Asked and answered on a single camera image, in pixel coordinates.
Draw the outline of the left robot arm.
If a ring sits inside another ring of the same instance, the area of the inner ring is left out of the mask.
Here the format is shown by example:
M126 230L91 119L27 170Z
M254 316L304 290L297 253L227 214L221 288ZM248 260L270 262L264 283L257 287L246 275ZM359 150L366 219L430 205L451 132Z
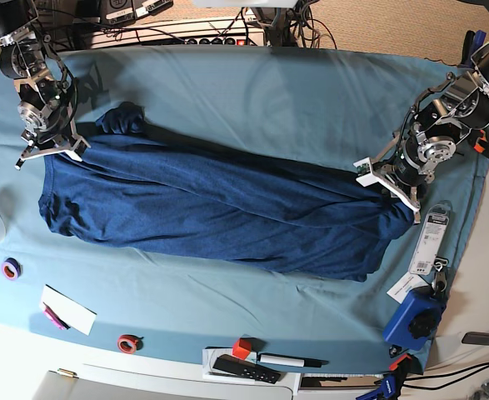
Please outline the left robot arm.
M395 150L382 163L403 192L429 184L463 142L489 159L489 42L471 61L471 68L449 72L422 92L407 112Z

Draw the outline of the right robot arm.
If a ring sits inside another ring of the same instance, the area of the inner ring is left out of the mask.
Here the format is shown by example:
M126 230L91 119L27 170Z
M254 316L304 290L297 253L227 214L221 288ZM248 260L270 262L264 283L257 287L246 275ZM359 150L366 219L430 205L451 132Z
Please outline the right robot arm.
M33 1L0 1L0 70L14 82L25 137L39 148L73 143L77 84L39 27Z

